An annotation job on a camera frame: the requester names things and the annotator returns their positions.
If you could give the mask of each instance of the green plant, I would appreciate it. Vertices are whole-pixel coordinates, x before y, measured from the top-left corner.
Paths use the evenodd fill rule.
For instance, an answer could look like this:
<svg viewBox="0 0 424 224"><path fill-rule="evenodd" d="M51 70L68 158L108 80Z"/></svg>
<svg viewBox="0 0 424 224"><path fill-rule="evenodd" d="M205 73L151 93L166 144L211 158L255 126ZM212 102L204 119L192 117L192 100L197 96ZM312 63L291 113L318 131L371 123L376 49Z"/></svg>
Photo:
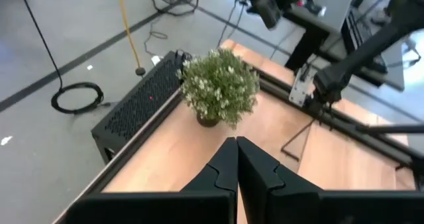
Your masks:
<svg viewBox="0 0 424 224"><path fill-rule="evenodd" d="M186 103L202 119L221 120L235 129L243 113L252 113L259 77L231 50L212 50L184 62L177 73Z"/></svg>

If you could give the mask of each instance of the metal bracket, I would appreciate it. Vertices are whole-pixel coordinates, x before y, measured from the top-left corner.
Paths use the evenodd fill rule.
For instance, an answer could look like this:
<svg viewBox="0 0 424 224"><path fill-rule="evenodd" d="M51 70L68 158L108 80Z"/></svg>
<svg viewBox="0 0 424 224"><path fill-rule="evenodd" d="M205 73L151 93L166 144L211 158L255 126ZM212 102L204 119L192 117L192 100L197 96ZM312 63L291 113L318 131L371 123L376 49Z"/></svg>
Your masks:
<svg viewBox="0 0 424 224"><path fill-rule="evenodd" d="M303 65L297 71L292 89L290 91L289 99L293 104L303 107L306 97L308 95L309 84L312 82L313 72L310 70L310 65Z"/></svg>

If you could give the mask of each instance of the plant pot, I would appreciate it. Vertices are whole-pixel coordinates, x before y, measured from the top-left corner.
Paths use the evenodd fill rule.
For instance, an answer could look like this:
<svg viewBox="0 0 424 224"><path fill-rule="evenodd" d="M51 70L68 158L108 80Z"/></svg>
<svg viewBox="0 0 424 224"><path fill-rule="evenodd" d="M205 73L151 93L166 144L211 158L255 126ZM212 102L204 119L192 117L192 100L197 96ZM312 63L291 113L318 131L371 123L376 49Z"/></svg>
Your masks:
<svg viewBox="0 0 424 224"><path fill-rule="evenodd" d="M210 120L210 119L202 119L200 114L197 114L197 122L203 127L211 128L219 123L218 119Z"/></svg>

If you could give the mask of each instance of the wooden table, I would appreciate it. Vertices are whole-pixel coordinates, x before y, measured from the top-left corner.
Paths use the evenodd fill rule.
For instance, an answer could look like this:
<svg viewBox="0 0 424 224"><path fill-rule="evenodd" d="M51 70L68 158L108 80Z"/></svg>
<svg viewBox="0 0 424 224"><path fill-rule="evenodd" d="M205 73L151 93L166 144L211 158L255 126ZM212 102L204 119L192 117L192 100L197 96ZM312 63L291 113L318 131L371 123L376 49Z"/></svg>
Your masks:
<svg viewBox="0 0 424 224"><path fill-rule="evenodd" d="M292 72L283 66L231 40L224 42L222 47L232 49L244 61L276 78L293 83ZM323 189L414 189L409 170L395 172L395 162L338 132L329 131L270 94L261 91L257 98L254 113L245 115L235 130L223 123L204 128L197 123L195 113L185 103L180 103L103 192L180 191L200 172L223 141L235 136L250 139L283 165ZM342 100L335 108L364 123L387 123L347 100ZM407 145L406 136L396 139ZM287 143L286 149L301 157L300 162L281 152ZM238 222L246 223L241 195L239 199Z"/></svg>

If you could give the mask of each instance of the gray floor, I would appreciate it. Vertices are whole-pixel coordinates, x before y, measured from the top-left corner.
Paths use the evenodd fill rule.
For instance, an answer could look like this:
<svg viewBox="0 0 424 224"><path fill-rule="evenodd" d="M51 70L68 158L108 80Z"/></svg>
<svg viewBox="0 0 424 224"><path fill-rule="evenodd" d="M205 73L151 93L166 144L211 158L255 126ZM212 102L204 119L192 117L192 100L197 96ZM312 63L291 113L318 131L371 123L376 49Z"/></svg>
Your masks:
<svg viewBox="0 0 424 224"><path fill-rule="evenodd" d="M200 0L200 7L226 20L233 1ZM117 0L29 2L59 66L123 31ZM130 24L155 13L150 0L125 2ZM238 6L232 22L236 22L239 11ZM178 48L204 54L216 47L223 27L221 21L201 11L184 18L162 16L154 28L165 32L169 39L153 38L148 47L157 54ZM280 45L288 52L294 49L304 31L289 21L282 21L276 30L269 31L258 17L246 14L240 27L272 44L278 44L282 37L295 31ZM148 25L143 26L132 35L143 65L151 69L150 57L142 45L148 29ZM424 52L424 42L419 42L424 35L417 33L412 37L417 41L418 51ZM231 38L264 56L269 57L273 52L273 48L239 30ZM95 82L105 92L106 101L119 101L139 80L134 74L136 64L132 55L127 39L121 39L65 74L64 83ZM288 56L276 52L272 59L284 64ZM348 88L344 97L395 123L416 123L417 119L424 120L424 109L419 104L424 100L419 92L424 86L423 70L424 64L420 63L405 71L404 93L388 87L378 89L353 79L352 83L361 90ZM0 0L0 101L52 71L23 1ZM51 222L103 167L90 130L110 108L77 117L58 113L50 107L50 98L58 86L58 80L54 80L0 113L0 139L12 137L0 146L2 223ZM79 107L94 95L90 91L69 92L60 103ZM420 140L420 136L409 137L411 146L424 151Z"/></svg>

